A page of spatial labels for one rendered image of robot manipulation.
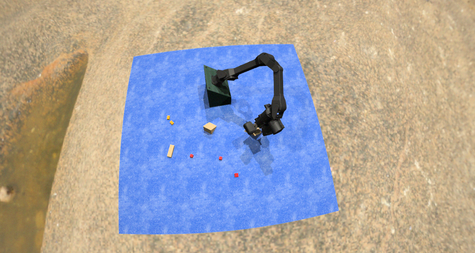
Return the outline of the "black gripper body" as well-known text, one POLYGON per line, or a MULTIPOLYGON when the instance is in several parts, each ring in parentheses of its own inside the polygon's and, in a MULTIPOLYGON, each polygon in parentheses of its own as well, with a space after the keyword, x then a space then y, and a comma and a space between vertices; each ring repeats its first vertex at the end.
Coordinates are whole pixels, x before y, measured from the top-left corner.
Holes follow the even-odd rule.
POLYGON ((264 121, 261 115, 262 114, 259 114, 258 115, 259 117, 255 118, 255 122, 254 122, 255 124, 252 124, 252 122, 249 121, 249 122, 247 122, 243 125, 243 127, 246 130, 246 132, 248 133, 248 135, 251 135, 251 134, 255 133, 257 128, 260 125, 262 125, 262 124, 265 125, 265 124, 269 123, 269 122, 264 121))

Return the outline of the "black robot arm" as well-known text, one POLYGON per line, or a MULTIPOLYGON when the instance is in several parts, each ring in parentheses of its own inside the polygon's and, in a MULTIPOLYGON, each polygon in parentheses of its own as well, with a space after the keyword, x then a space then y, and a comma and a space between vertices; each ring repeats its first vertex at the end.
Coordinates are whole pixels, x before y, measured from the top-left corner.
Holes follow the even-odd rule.
POLYGON ((267 66, 273 71, 274 81, 274 95, 271 104, 265 104, 266 110, 262 113, 264 121, 269 122, 265 125, 260 125, 262 128, 262 135, 269 136, 271 134, 277 134, 284 129, 284 125, 280 118, 283 117, 284 111, 286 111, 286 100, 284 97, 283 89, 283 67, 281 67, 274 56, 268 53, 259 54, 254 60, 244 63, 236 68, 218 69, 216 75, 212 75, 212 84, 220 87, 225 81, 234 81, 239 79, 238 76, 242 73, 248 72, 251 69, 255 69, 259 66, 267 66), (279 114, 278 114, 279 113, 279 114))

